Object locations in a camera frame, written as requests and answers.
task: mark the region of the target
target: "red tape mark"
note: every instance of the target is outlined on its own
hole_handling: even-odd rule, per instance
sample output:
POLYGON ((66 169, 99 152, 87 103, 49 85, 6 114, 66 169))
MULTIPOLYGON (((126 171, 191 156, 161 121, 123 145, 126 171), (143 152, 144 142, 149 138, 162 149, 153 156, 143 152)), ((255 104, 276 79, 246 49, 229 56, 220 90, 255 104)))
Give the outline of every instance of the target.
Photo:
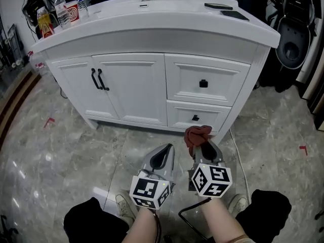
POLYGON ((48 118, 48 120, 47 120, 47 122, 45 123, 45 125, 44 125, 44 128, 46 127, 46 125, 49 123, 49 122, 55 122, 55 120, 53 119, 53 118, 48 118))
POLYGON ((306 146, 299 146, 299 149, 305 149, 305 153, 306 153, 306 156, 308 156, 308 153, 307 153, 307 148, 306 148, 306 146))

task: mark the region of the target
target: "white cable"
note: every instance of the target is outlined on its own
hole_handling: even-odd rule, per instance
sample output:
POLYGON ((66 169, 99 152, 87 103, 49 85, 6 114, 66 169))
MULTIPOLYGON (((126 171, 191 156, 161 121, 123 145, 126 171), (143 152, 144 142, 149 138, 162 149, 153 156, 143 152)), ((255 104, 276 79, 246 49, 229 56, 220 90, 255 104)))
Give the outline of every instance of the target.
POLYGON ((238 161, 239 161, 239 164, 240 164, 240 166, 241 166, 241 168, 242 168, 242 171, 243 171, 244 180, 245 180, 245 186, 246 186, 246 188, 247 188, 248 204, 250 205, 250 204, 251 204, 251 197, 250 197, 250 190, 249 190, 249 185, 248 185, 247 176, 246 176, 246 174, 245 174, 245 171, 244 171, 244 168, 243 168, 243 165, 242 165, 242 161, 241 161, 241 156, 240 156, 240 154, 239 154, 239 150, 238 150, 238 147, 237 147, 237 144, 236 144, 236 142, 235 142, 235 138, 234 138, 234 136, 233 136, 233 134, 232 134, 232 130, 231 130, 231 129, 229 129, 229 133, 231 134, 232 140, 233 140, 233 142, 234 142, 234 146, 235 146, 236 151, 237 151, 238 161))

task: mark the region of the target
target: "plastic bottle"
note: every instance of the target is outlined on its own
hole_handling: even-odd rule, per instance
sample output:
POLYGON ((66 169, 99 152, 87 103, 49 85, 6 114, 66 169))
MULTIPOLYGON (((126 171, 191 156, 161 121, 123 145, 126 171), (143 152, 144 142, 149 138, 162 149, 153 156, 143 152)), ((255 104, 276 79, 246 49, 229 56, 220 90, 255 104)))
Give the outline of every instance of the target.
POLYGON ((89 17, 89 12, 86 4, 86 0, 76 0, 77 8, 79 10, 79 16, 81 20, 85 20, 89 17))
POLYGON ((63 29, 71 27, 70 15, 65 4, 65 0, 55 0, 54 4, 57 18, 63 29))
POLYGON ((43 38, 54 34, 54 29, 51 23, 50 14, 46 10, 45 6, 37 10, 37 21, 39 30, 43 38))

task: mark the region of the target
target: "smartphone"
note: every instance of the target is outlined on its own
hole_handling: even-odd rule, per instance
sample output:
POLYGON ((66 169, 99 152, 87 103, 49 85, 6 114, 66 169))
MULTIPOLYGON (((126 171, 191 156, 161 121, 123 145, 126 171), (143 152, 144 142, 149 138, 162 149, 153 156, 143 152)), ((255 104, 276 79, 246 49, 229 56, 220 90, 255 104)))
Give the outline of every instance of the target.
POLYGON ((206 7, 214 8, 214 9, 225 9, 225 10, 233 10, 233 7, 222 5, 222 4, 211 4, 211 3, 205 3, 206 7))
POLYGON ((250 21, 247 17, 243 14, 239 13, 238 11, 221 11, 222 15, 233 17, 240 20, 250 21))

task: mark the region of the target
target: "sneaker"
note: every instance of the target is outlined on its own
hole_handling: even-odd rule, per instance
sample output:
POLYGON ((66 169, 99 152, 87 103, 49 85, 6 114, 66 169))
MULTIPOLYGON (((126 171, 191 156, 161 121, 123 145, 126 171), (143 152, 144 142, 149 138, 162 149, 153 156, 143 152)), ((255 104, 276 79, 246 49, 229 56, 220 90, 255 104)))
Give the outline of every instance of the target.
POLYGON ((127 191, 120 191, 116 194, 115 199, 120 218, 131 228, 138 213, 136 205, 133 203, 127 191))
POLYGON ((248 200, 244 194, 237 194, 229 204, 228 211, 235 218, 240 212, 247 207, 248 200))

